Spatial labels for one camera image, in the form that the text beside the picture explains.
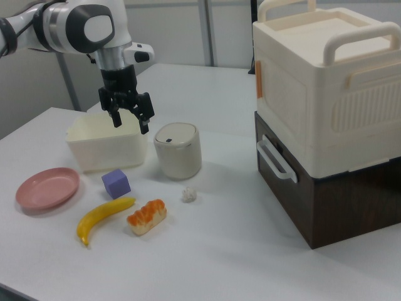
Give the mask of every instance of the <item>white wall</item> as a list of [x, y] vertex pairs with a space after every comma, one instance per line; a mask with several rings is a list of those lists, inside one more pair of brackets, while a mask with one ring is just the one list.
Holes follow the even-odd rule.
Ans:
[[[196, 0], [181, 1], [130, 1], [127, 7], [128, 29], [132, 39], [150, 44], [155, 51], [155, 62], [200, 65], [210, 64], [204, 52], [199, 7]], [[99, 102], [98, 89], [103, 86], [102, 76], [86, 56], [65, 55], [71, 80], [83, 111]], [[137, 74], [151, 64], [135, 67]]]
[[[0, 15], [11, 16], [30, 2], [0, 0]], [[0, 139], [50, 107], [73, 108], [56, 56], [22, 50], [2, 57]]]
[[[202, 11], [205, 1], [209, 6], [214, 65], [249, 69], [253, 56], [250, 0], [125, 0], [130, 34], [134, 41], [153, 46], [155, 62], [209, 66], [207, 18]], [[318, 7], [346, 7], [380, 21], [401, 25], [401, 2], [339, 2], [318, 4]], [[274, 9], [268, 16], [277, 18], [302, 11], [306, 11], [305, 4], [293, 4]], [[65, 58], [81, 108], [86, 111], [99, 101], [102, 77], [85, 56], [66, 55]], [[137, 74], [148, 66], [138, 66]], [[140, 82], [138, 91], [145, 92], [141, 90]]]
[[[250, 68], [253, 56], [251, 6], [248, 0], [210, 0], [214, 62], [220, 67]], [[401, 3], [341, 3], [318, 4], [318, 8], [344, 7], [379, 21], [401, 25]], [[306, 11], [305, 4], [276, 8], [269, 18]]]

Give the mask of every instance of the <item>pink plate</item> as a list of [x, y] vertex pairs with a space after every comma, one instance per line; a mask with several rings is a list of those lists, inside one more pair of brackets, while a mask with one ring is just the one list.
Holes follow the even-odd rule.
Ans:
[[22, 183], [16, 200], [26, 209], [47, 209], [67, 201], [78, 189], [80, 175], [59, 167], [39, 172]]

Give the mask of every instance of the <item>dark brown box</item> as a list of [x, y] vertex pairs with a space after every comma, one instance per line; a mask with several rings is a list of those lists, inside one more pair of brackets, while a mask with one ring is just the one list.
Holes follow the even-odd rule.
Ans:
[[401, 222], [401, 157], [314, 179], [257, 112], [255, 124], [256, 142], [265, 135], [298, 177], [277, 178], [258, 153], [260, 173], [312, 249]]

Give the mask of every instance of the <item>purple cube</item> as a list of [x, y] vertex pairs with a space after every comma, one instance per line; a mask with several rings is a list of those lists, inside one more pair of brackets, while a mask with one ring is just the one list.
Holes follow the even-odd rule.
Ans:
[[127, 176], [121, 171], [121, 169], [116, 169], [115, 171], [105, 174], [102, 176], [102, 180], [107, 193], [113, 199], [119, 198], [131, 191]]

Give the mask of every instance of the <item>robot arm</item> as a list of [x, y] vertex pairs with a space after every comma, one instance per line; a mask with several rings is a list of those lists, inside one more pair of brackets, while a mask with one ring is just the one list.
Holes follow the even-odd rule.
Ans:
[[21, 14], [0, 18], [0, 57], [22, 48], [60, 53], [93, 53], [104, 87], [103, 110], [115, 127], [118, 109], [135, 114], [148, 132], [154, 110], [148, 93], [138, 94], [134, 65], [154, 58], [151, 46], [133, 43], [123, 0], [53, 0], [32, 3]]

